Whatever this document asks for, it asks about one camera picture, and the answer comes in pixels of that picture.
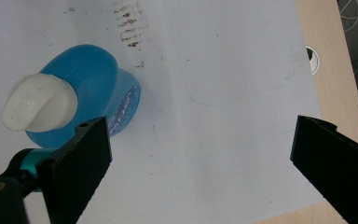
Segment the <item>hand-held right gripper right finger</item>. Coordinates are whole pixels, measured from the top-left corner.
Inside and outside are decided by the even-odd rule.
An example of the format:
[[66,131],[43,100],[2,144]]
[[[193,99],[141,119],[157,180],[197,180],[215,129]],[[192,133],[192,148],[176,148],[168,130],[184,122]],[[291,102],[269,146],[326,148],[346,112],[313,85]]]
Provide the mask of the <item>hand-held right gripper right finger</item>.
[[290,160],[349,224],[358,224],[358,143],[337,126],[299,116]]

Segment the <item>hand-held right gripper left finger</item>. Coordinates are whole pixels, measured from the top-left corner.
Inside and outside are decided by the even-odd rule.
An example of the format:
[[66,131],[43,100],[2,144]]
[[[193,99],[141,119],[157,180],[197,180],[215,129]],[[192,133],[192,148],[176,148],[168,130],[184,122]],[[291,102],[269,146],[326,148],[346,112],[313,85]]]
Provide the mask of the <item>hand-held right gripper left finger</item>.
[[75,135],[36,164],[51,224],[76,224],[112,161],[104,117],[75,128]]

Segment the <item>blue bottle with white cap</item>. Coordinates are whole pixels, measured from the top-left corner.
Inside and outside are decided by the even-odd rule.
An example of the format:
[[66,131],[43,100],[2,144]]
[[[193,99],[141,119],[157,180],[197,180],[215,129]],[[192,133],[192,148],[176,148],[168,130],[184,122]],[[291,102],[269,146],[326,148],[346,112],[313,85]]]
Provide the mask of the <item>blue bottle with white cap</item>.
[[141,86],[105,49],[78,45],[51,60],[42,70],[20,79],[1,113],[3,125],[26,132],[40,147],[61,147],[75,127],[106,118],[110,135],[134,117]]

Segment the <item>white paper sheet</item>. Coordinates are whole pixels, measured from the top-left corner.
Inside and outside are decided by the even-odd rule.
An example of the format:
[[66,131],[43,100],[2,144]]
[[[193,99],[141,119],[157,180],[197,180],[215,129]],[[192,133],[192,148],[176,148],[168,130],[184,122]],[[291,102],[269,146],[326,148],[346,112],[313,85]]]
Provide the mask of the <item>white paper sheet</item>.
[[[253,224],[320,201],[290,159],[297,116],[320,113],[295,0],[0,0],[0,114],[78,44],[142,89],[80,224]],[[30,145],[0,120],[0,173]]]

